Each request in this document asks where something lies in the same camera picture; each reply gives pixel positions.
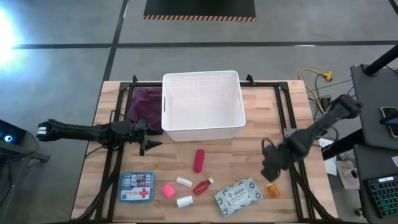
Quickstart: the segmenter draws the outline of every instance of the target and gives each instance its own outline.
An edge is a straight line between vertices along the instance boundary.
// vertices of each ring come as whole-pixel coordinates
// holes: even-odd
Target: wooden tabletop
[[[312,112],[302,81],[287,81],[290,88],[294,115],[298,128],[306,128],[313,123]],[[109,114],[116,106],[120,82],[104,82],[95,124],[109,122]],[[152,171],[156,176],[155,200],[149,203],[122,203],[118,198],[114,210],[114,222],[294,222],[295,213],[289,173],[282,171],[275,184],[281,197],[271,199],[266,191],[267,180],[260,174],[261,139],[270,138],[275,144],[282,140],[277,103],[274,89],[270,87],[243,87],[243,101],[246,125],[239,134],[229,140],[173,142],[166,134],[150,136],[150,139],[163,142],[139,156],[137,143],[126,143],[124,148],[121,174],[140,170]],[[285,117],[289,125],[289,116],[284,102]],[[97,148],[98,143],[91,142],[88,152]],[[193,160],[197,149],[206,152],[205,165],[199,174],[193,173]],[[78,217],[91,203],[100,189],[103,173],[105,150],[99,150],[85,160],[80,184],[76,195],[72,218]],[[337,217],[335,203],[331,194],[328,177],[319,147],[313,146],[305,158],[310,188],[320,203],[330,214]],[[263,195],[263,199],[238,211],[227,219],[218,207],[214,194],[242,179],[250,176]],[[199,197],[192,189],[177,184],[177,177],[193,182],[193,185],[212,177],[215,181]],[[165,184],[173,185],[177,193],[166,199],[161,190]],[[194,203],[189,207],[177,208],[176,199],[192,195]],[[306,207],[303,193],[303,211]],[[108,210],[109,193],[105,200],[103,215]]]

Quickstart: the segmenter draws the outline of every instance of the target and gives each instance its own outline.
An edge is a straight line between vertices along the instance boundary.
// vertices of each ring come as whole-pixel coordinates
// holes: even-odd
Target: red cross
[[[143,189],[142,192],[139,192],[138,194],[142,195],[142,198],[145,198],[145,195],[149,194],[149,192],[146,191],[146,189]]]

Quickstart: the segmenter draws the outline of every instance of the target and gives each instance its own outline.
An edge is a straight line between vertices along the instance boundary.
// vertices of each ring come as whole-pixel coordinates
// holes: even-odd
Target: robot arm
[[[273,144],[264,147],[262,142],[262,154],[265,160],[261,174],[269,181],[275,181],[280,170],[288,169],[289,165],[301,161],[306,157],[317,136],[329,129],[341,119],[357,117],[362,105],[349,95],[340,95],[334,100],[328,111],[307,129],[299,129],[286,138],[277,147]]]
[[[127,121],[115,121],[109,124],[97,124],[95,126],[81,126],[64,124],[54,119],[39,124],[37,139],[39,141],[56,141],[61,138],[86,141],[98,141],[101,144],[113,146],[112,142],[119,141],[138,142],[140,144],[140,156],[145,151],[161,145],[161,142],[151,141],[148,135],[161,134],[152,129],[148,122],[139,120],[134,128],[130,128]]]
[[[81,126],[64,124],[54,119],[39,124],[36,137],[43,142],[56,141],[61,138],[101,141],[109,138],[109,124],[98,124],[96,126]]]

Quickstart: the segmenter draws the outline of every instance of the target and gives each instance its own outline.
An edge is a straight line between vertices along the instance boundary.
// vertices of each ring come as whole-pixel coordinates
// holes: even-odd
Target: wet wipes package
[[[256,200],[262,199],[260,190],[250,177],[245,177],[224,190],[220,190],[214,196],[225,218]]]

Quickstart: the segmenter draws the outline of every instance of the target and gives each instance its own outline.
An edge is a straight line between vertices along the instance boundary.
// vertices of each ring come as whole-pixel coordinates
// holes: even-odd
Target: white plastic basket
[[[246,119],[235,71],[163,76],[162,128],[174,141],[231,139]]]

